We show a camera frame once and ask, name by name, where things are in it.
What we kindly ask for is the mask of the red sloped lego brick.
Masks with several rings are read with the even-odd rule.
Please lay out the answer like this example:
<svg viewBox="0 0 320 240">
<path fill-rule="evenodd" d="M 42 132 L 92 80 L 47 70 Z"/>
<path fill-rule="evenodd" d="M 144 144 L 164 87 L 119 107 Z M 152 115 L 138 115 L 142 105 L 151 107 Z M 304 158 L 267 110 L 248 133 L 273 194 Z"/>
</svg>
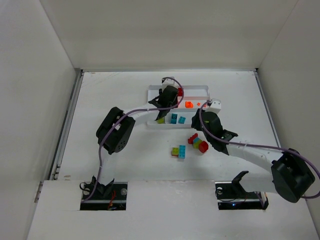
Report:
<svg viewBox="0 0 320 240">
<path fill-rule="evenodd" d="M 207 150 L 209 149 L 209 145 L 206 141 L 202 141 L 199 145 L 198 145 L 198 150 L 204 154 Z"/>
</svg>

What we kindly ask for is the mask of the orange curved lego piece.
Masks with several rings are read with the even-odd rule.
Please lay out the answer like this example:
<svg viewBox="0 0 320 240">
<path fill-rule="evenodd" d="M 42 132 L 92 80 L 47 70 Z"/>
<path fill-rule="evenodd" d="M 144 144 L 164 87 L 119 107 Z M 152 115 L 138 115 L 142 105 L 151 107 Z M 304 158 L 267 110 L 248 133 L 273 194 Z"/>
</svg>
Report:
<svg viewBox="0 0 320 240">
<path fill-rule="evenodd" d="M 184 106 L 186 109 L 192 109 L 194 107 L 194 104 L 192 101 L 185 101 Z"/>
</svg>

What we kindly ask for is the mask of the lime curved lego brick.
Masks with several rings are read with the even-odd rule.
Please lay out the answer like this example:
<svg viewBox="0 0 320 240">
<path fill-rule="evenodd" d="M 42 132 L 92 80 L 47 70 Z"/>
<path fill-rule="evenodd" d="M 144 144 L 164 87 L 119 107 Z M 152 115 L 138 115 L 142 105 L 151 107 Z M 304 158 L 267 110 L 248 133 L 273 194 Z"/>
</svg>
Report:
<svg viewBox="0 0 320 240">
<path fill-rule="evenodd" d="M 158 124 L 165 124 L 166 123 L 165 117 L 159 118 L 156 122 Z"/>
</svg>

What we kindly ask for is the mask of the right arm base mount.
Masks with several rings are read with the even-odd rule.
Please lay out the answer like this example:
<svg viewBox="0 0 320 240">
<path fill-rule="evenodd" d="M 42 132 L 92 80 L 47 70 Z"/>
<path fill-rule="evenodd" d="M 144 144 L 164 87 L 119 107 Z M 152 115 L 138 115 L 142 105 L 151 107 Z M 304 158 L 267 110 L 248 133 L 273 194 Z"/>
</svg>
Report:
<svg viewBox="0 0 320 240">
<path fill-rule="evenodd" d="M 263 210 L 269 206 L 269 200 L 265 192 L 245 191 L 241 181 L 249 171 L 241 171 L 231 181 L 216 181 L 215 196 L 217 206 L 223 210 Z"/>
</svg>

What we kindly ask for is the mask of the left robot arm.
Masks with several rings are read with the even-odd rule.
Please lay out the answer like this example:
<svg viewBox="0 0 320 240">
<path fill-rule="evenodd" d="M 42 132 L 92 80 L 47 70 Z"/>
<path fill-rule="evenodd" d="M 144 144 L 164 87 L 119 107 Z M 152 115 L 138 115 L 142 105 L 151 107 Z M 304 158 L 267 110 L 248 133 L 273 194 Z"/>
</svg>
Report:
<svg viewBox="0 0 320 240">
<path fill-rule="evenodd" d="M 145 105 L 131 110 L 122 110 L 118 107 L 110 109 L 96 131 L 98 139 L 99 169 L 93 189 L 98 188 L 98 182 L 103 169 L 102 150 L 109 155 L 118 153 L 127 145 L 133 128 L 148 121 L 158 121 L 165 118 L 170 110 L 177 108 L 181 102 L 178 95 L 184 97 L 184 89 L 173 85 L 166 86 L 162 92 L 148 101 Z"/>
</svg>

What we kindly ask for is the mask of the teal square lego brick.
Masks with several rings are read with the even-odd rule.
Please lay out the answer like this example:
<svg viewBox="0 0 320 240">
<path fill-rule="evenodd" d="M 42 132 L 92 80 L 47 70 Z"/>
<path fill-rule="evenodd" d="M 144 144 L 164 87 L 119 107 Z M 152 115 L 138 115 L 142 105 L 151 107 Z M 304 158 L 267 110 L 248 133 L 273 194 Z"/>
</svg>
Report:
<svg viewBox="0 0 320 240">
<path fill-rule="evenodd" d="M 180 116 L 178 119 L 178 123 L 183 125 L 185 124 L 185 122 L 186 122 L 186 118 L 184 116 Z"/>
</svg>

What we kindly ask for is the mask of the teal curved lego brick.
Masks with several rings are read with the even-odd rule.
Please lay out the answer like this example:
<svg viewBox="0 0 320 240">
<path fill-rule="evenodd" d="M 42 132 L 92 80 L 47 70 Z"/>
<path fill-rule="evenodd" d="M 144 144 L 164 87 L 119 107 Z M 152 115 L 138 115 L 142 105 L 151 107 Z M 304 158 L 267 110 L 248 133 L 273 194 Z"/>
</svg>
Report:
<svg viewBox="0 0 320 240">
<path fill-rule="evenodd" d="M 176 113 L 172 113 L 171 114 L 170 123 L 171 124 L 176 124 L 177 123 L 177 118 L 178 118 L 178 115 Z"/>
</svg>

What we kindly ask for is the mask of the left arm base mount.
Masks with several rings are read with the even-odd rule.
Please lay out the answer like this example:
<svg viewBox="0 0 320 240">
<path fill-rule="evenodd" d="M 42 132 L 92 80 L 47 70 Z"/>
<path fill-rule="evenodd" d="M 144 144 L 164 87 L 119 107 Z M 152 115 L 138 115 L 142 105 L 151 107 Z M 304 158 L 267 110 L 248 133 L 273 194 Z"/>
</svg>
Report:
<svg viewBox="0 0 320 240">
<path fill-rule="evenodd" d="M 82 182 L 79 188 L 82 191 L 81 211 L 125 211 L 127 208 L 127 182 L 113 179 L 104 185 L 93 176 L 91 182 Z"/>
</svg>

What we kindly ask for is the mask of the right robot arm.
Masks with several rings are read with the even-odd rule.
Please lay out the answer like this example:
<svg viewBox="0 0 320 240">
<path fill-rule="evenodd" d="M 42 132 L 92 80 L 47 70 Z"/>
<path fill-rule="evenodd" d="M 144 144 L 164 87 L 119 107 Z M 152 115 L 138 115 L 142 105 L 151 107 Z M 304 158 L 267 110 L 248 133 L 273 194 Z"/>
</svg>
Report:
<svg viewBox="0 0 320 240">
<path fill-rule="evenodd" d="M 250 180 L 249 171 L 241 171 L 229 183 L 235 193 L 277 193 L 290 203 L 320 196 L 305 195 L 316 180 L 313 174 L 316 168 L 296 150 L 248 143 L 237 133 L 224 129 L 216 113 L 202 109 L 198 109 L 192 117 L 191 127 L 203 132 L 208 143 L 216 151 L 246 160 L 268 172 L 267 177 Z"/>
</svg>

